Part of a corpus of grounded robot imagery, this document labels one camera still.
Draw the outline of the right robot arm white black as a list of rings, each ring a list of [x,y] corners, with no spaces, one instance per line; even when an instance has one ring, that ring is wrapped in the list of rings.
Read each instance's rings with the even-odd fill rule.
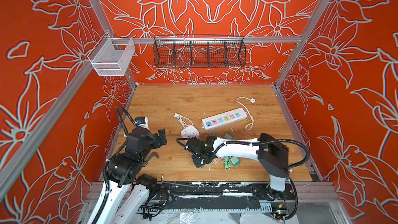
[[[285,190],[290,171],[305,164],[311,156],[306,145],[290,139],[275,139],[266,133],[262,133],[257,139],[250,140],[228,140],[208,136],[205,141],[197,138],[177,138],[176,142],[192,154],[193,163],[197,168],[212,163],[216,158],[224,157],[257,161],[269,174],[269,188],[278,192]],[[303,149],[304,158],[290,164],[287,144]]]

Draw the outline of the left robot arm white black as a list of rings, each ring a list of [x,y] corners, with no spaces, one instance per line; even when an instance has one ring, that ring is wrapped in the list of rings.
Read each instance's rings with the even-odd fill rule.
[[[151,151],[167,144],[165,130],[151,133],[145,117],[132,118],[121,106],[115,111],[125,142],[103,166],[104,183],[89,224],[128,224],[137,212],[152,220],[170,201],[170,194],[158,188],[155,177],[139,175]]]

